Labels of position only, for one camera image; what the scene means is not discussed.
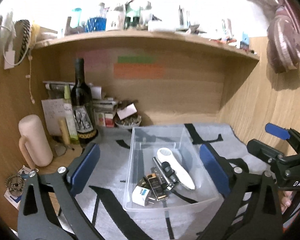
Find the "person's right hand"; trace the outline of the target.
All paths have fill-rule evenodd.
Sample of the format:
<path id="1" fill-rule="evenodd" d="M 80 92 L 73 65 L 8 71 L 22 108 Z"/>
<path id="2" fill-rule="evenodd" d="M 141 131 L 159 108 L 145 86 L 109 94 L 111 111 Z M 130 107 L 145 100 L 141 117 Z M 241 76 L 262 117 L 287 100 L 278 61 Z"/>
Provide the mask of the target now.
<path id="1" fill-rule="evenodd" d="M 281 191 L 279 195 L 281 211 L 284 213 L 292 204 L 293 191 Z"/>

